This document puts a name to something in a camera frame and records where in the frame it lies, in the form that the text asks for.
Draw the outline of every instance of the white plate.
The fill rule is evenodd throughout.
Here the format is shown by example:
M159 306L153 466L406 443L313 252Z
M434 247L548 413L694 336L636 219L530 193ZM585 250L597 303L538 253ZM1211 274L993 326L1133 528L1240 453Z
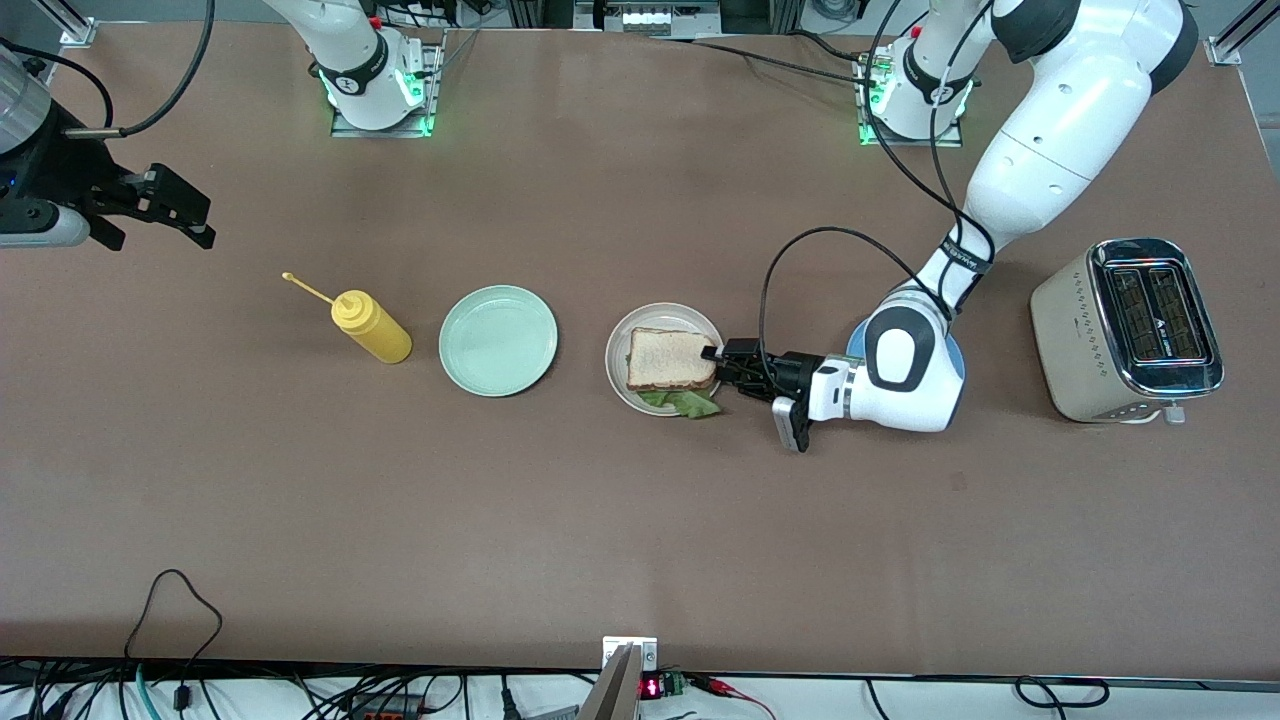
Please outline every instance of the white plate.
M646 415L678 416L680 413L673 405L654 407L634 391L627 389L627 355L631 355L631 331L635 328L701 333L712 338L716 345L724 345L724 341L721 340L719 331L707 319L707 315L675 302L654 302L637 307L622 318L618 327L613 328L613 334L609 336L609 342L604 346L604 370L609 375L613 392L618 393L623 402ZM712 386L712 395L716 395L717 389L719 389L719 380Z

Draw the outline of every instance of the light green plate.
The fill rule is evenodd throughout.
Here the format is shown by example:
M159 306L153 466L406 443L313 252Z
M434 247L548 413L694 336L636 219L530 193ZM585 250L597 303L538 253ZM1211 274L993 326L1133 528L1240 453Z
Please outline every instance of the light green plate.
M462 389L484 397L515 395L538 382L556 357L556 316L522 287L472 292L440 327L440 363Z

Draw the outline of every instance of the mustard bottle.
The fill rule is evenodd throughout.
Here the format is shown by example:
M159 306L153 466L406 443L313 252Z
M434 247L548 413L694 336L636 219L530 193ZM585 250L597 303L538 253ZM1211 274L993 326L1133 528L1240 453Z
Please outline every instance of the mustard bottle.
M387 314L387 310L376 300L361 290L348 290L335 300L329 300L319 291L293 277L293 273L282 275L285 281L301 287L311 295L329 304L329 316L338 328L347 333L351 340L360 343L370 355L378 357L388 365L399 363L408 357L413 350L413 341L404 332L404 328Z

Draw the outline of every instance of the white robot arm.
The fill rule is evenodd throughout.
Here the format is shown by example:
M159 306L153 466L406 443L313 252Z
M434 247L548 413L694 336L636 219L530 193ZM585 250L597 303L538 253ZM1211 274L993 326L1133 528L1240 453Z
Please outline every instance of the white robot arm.
M919 270L924 287L911 281L892 290L845 355L760 357L755 341L705 354L722 365L721 379L773 402L780 436L792 450L808 446L817 420L865 419L916 432L950 425L964 387L952 318L995 252L1047 225L1084 192L1151 95L1185 68L1198 29L1181 0L934 3L919 37L901 37L886 53L893 74L872 108L881 123L911 138L948 127L992 38L1014 61L1030 60L1036 79L978 163L965 217ZM760 364L780 363L804 372L760 372Z
M426 99L406 78L422 73L422 41L374 29L356 0L262 0L302 36L342 117L360 129L384 129Z

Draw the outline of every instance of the wire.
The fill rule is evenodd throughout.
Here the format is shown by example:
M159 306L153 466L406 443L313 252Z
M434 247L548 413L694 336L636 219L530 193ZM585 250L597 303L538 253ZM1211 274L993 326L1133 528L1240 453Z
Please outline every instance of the wire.
M732 691L732 693L733 694L731 694L728 697L731 697L733 700L744 700L746 702L750 702L751 705L759 706L762 710L764 710L765 712L769 714L769 720L778 720L778 716L774 715L772 710L769 710L768 705L764 705L763 702L760 702L760 701L755 700L754 697L744 693L742 691Z
M466 50L468 45L471 45L472 42L475 42L476 36L480 35L480 28L484 27L484 23L485 23L485 18L481 15L480 19L476 20L476 24L472 26L471 35L468 35L467 38L462 41L462 45L458 45L457 50L454 50L453 53L451 53L449 56L444 59L444 63L440 64L440 69L435 72L436 74L443 76L444 74L444 69L453 64L454 58L457 58L458 55L461 55L462 51ZM444 36L445 37L449 36L449 31L448 29L444 31Z
M159 123L169 110L173 110L174 105L182 100L182 95L187 92L191 87L191 81L196 77L196 70L200 69L200 63L205 59L205 51L209 50L209 38L214 32L214 5L215 0L205 0L205 26L200 31L200 41L196 44L196 53L191 58L191 63L187 65L187 72L183 73L182 79L178 81L178 87L169 95L155 113L151 113L147 119L129 126L127 128L119 128L119 137L129 137L131 135L138 135L140 132L150 128L151 126Z
M809 228L809 229L804 231L803 233L800 233L800 234L795 236L794 238L791 238L786 245L782 246L781 250L778 250L778 254L773 256L773 261L769 263L769 269L764 273L764 287L760 288L760 325L759 325L759 336L760 337L759 337L759 343L760 343L760 360L762 360L762 366L764 368L764 375L768 378L769 384L773 386L773 389L778 391L781 395L786 395L787 397L791 397L792 400L796 400L796 398L792 397L790 393L783 392L783 389L781 387L778 387L778 382L773 377L773 370L769 368L768 355L765 354L765 350L764 350L764 318L765 318L765 310L768 307L768 301L769 301L769 281L773 279L773 269L778 266L778 261L782 260L782 256L786 255L787 250L791 250L791 247L795 246L801 240L804 240L806 237L810 237L810 236L814 236L814 234L818 234L818 233L823 233L823 232L840 232L840 233L845 233L845 234L851 234L851 236L856 237L858 240L861 240L863 242L870 245L876 250L879 250L881 252L883 252L886 258L888 258L890 260L893 261L895 265L897 265L899 268L901 268L901 270L904 273L906 273L906 277L909 277L911 281L914 281L915 284L918 284L920 287L920 290L923 290L924 293L929 296L929 299L933 301L933 304L938 306L938 310L942 311L943 316L946 316L948 320L951 319L951 313L947 309L946 302L943 302L943 300L941 297L938 297L938 295L936 292L933 292L923 282L920 282L920 278L915 274L915 270L913 270L910 265L908 265L906 263L904 263L902 259L897 256L897 254L895 254L892 250L890 250L888 247L886 247L884 245L882 245L878 240L873 238L872 236L869 236L867 233L863 233L863 232L859 232L859 231L855 231L855 229L851 229L851 228L842 228L842 227L838 227L838 225L822 225L822 227Z
M45 662L41 661L40 666L36 667L36 676L31 680L32 697L31 697L31 707L27 710L27 717L36 717L37 716L36 708L44 707L44 698L40 688L40 675L44 674L44 671L45 671Z
M205 600L205 596L200 594L200 592L196 591L196 585L191 584L191 578L188 578L187 574L183 573L182 570L178 570L177 568L169 568L168 570L161 570L151 580L151 589L147 591L147 600L146 600L146 602L142 603L142 614L138 615L138 621L133 624L133 629L129 632L129 637L124 641L124 659L125 660L133 660L133 656L131 655L131 651L133 648L133 641L137 639L138 632L142 629L142 623L146 621L146 619L147 619L147 612L151 610L151 601L155 600L156 588L160 585L160 580L163 580L165 575L177 575L178 578L180 578L182 582L183 582L183 584L187 585L187 592L191 593L191 597L196 598L196 602L204 605L210 612L214 614L214 618L218 620L218 624L214 626L214 632L209 634L209 638L205 639L205 642L201 643L200 647L196 648L196 652L191 653L191 657L182 666L182 671L178 674L178 688L182 689L182 688L187 687L187 675L191 671L191 666L196 662L196 660L200 659L200 655L202 652L205 652L205 648L207 648L210 644L212 644L212 642L215 639L218 639L219 633L223 632L223 614L216 607L214 607L214 603L211 603L207 600ZM141 664L138 665L137 676L138 678L142 676L142 666L141 666ZM124 697L123 697L123 694L124 694L124 691L123 691L124 682L122 680L120 684L122 684L120 707L123 708L123 706L124 706ZM175 700L177 700L177 692L178 691L174 691ZM188 696L187 700L189 702L189 691L187 691L187 696ZM142 697L143 697L145 701L147 700L146 693L143 693ZM186 712L186 707L178 706L178 703L174 703L174 705L178 707L178 717L180 720L183 717L183 714Z
M102 692L102 688L106 687L106 682L110 676L111 676L110 674L102 675L102 679L99 680L96 685L93 685L93 692L88 694L88 700L84 701L84 706L76 712L72 720L82 720L83 717L88 717L88 712L93 707L93 701L97 700L97 693Z
M115 685L115 698L120 703L120 717L129 720L129 708L124 705L124 683L128 679L129 661L120 661L120 682Z
M899 36L902 36L902 35L906 35L906 33L911 32L911 28L913 28L913 27L915 27L915 26L918 26L918 24L920 24L920 20L923 20L923 19L924 19L924 18L927 18L927 17L929 17L929 12L928 12L928 10L925 10L925 12L920 13L920 17L919 17L919 18L915 18L914 20L911 20L911 23L910 23L910 24L908 24L906 27L904 27L904 28L902 28L902 32L900 32L900 33L897 33L897 35L899 35Z
M1042 702L1027 697L1027 693L1023 692L1023 683L1030 683L1038 687L1048 697L1048 702ZM1018 700L1025 702L1032 707L1038 707L1041 710L1056 710L1059 720L1066 720L1068 708L1088 710L1089 707L1098 707L1100 705L1103 705L1108 700L1111 700L1111 685L1108 685L1106 680L1085 682L1080 684L1094 688L1102 688L1102 697L1089 701L1062 702L1061 700L1057 698L1056 694L1053 694L1052 688L1050 688L1048 684L1044 683L1044 680L1041 680L1039 678L1036 678L1033 675L1020 675L1016 679L1014 679L1014 692L1018 693Z
M759 60L762 63L768 63L771 65L777 65L780 68L787 68L788 70L796 70L800 73L809 73L812 76L838 79L841 82L849 82L852 85L865 85L867 81L861 78L855 78L854 76L842 76L840 73L832 73L828 70L819 70L818 68L810 68L806 65L797 65L795 63L787 63L786 60L778 60L777 58L769 58L767 55L758 55L748 50L739 50L737 47L728 47L726 45L716 45L712 42L691 42L698 47L710 47L712 50L719 50L722 53L732 53L733 55L741 55L742 58L749 58L751 60Z
M890 147L887 142L884 142L884 138L882 137L882 128L879 127L879 118L877 118L876 114L872 111L872 91L869 79L872 76L872 68L876 64L876 50L879 46L881 38L884 37L884 29L888 27L888 20L893 17L893 12L897 10L897 6L901 3L902 0L893 0L893 3L888 6L888 10L884 13L884 19L881 20L879 27L876 29L876 36L872 38L872 49L869 53L867 53L867 61L863 68L863 74L868 79L868 82L863 85L863 105L867 108L867 122L872 126L872 131L874 131L876 140L878 141L881 149L884 150L884 154L888 155L888 159L893 163L893 165L897 167L897 169L904 176L906 176L906 178L911 181L911 183L915 187L918 187L922 192L932 197L943 208L951 210L952 214L959 214L961 218L968 220L969 224L978 228L978 232L980 232L982 236L987 238L988 242L992 242L992 246L995 246L995 242L991 240L991 233L987 232L987 228L984 228L978 220L970 218L964 210L957 208L955 202L948 202L946 197L934 192L932 187L929 187L928 184L924 183L924 181L918 178L915 173L913 173L911 169L908 168L901 159L899 159L897 154L893 152L893 149ZM929 128L929 132L931 133L933 132L932 127ZM951 318L950 311L946 313L946 315L948 319Z
M214 705L214 697L209 694L209 685L205 684L205 679L200 679L200 692L205 696L205 705L209 706L209 712L214 716L214 720L223 720L223 716L218 714L218 706Z
M428 689L430 689L431 683L434 683L436 678L439 678L439 675L431 675L431 679L426 682ZM468 684L470 683L467 682L467 676L465 674L460 674L457 692L454 692L453 697L451 697L448 702L445 702L440 707L426 707L426 691L422 691L422 706L424 706L422 714L434 715L436 712L440 712L442 710L447 710L449 706L452 706L454 702L458 701L458 697L467 694L467 692L470 691L470 688L467 688Z
M471 720L471 678L462 675L462 719Z
M302 679L302 675L298 674L297 669L293 670L293 679L297 682L298 688L307 693L307 702L311 703L311 710L314 710L316 715L320 715L320 706L316 705L316 698L311 694L311 688L307 687L306 680Z
M960 36L960 41L956 42L955 49L951 50L951 56L947 58L947 64L942 69L942 78L941 78L942 86L946 85L947 77L951 74L951 68L952 68L952 65L955 65L956 58L960 56L960 49L964 47L964 44L969 40L969 36L973 35L973 31L978 28L978 23L982 22L983 15L986 15L987 12L991 10L992 5L993 5L993 0L988 0L987 4L983 5L982 9L978 10L978 14L974 15L973 22L969 23L969 27L964 31L964 35ZM956 199L951 193L951 186L947 183L947 176L942 172L942 161L938 159L938 138L937 138L936 135L933 135L933 128L936 127L936 123L937 123L937 119L938 119L938 100L940 99L941 99L941 95L934 95L933 109L929 110L929 155L933 158L933 170L938 176L938 184L942 186L942 193L946 196L947 202L952 208L952 215L955 217L955 223L956 223L956 245L960 246L960 247L964 247L961 245L964 242L964 219L960 217L960 211L956 209ZM983 238L987 241L987 261L991 263L991 261L993 261L996 259L996 245L995 245L995 242L992 242L991 236L987 234L986 232L983 232ZM950 270L951 265L954 265L954 264L955 264L955 260L951 260L948 258L946 265L942 266L942 272L938 273L938 292L940 293L945 293L946 292L946 290L945 290L946 284L945 283L946 283L946 279L947 279L947 270ZM966 296L968 296L968 291L963 292L956 299L956 307L959 307L964 302L964 299Z
M102 113L105 119L102 120L102 127L110 127L115 122L115 104L111 101L111 92L102 85L102 81L92 73L84 65L77 63L76 60L68 60L60 55L54 55L52 53L45 53L44 50L36 50L35 47L27 47L26 45L18 45L17 42L10 42L0 37L0 45L4 45L13 53L22 53L23 55L31 55L32 58L40 58L41 60L47 60L58 65L65 65L77 73L84 76L84 79L93 83L97 88L97 94L102 96Z
M133 684L138 688L138 696L142 697L142 707L147 710L147 715L151 720L160 720L160 714L156 712L156 706L151 702L151 693L147 692L147 684L142 680L141 662L138 662L138 667L133 671Z
M794 29L794 31L788 32L787 35L794 35L794 36L797 36L797 37L804 37L806 40L812 40L814 44L818 45L818 47L822 47L822 50L824 53L827 53L828 55L840 58L841 60L846 60L849 63L856 63L858 61L858 54L855 54L855 53L845 53L844 50L837 50L837 49L832 47L832 45L829 42L827 42L826 40L823 40L823 37L820 35L815 33L815 32L809 32L806 29Z
M876 685L870 682L869 678L865 682L867 682L867 689L872 693L872 705L876 706L876 712L879 714L881 720L888 720L888 714L884 712L884 706L879 703L879 696L876 694Z

